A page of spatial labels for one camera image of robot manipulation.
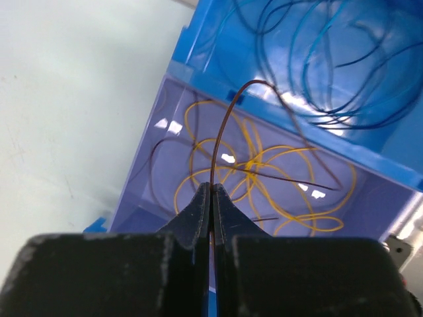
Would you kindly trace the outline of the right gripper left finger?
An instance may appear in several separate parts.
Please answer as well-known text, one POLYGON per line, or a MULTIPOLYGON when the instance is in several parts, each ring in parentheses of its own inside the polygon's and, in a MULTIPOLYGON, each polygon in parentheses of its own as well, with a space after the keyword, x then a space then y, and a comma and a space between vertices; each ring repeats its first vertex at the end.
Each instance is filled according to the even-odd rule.
POLYGON ((2 316, 207 316, 210 186, 157 232, 42 234, 17 254, 2 316))

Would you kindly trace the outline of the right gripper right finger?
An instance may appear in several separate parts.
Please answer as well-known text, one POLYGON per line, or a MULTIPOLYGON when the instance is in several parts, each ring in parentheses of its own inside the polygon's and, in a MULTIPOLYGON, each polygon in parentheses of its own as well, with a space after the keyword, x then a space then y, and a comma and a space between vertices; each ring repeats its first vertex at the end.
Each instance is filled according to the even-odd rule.
POLYGON ((218 316, 417 316, 390 255, 368 238, 273 237, 213 187, 218 316))

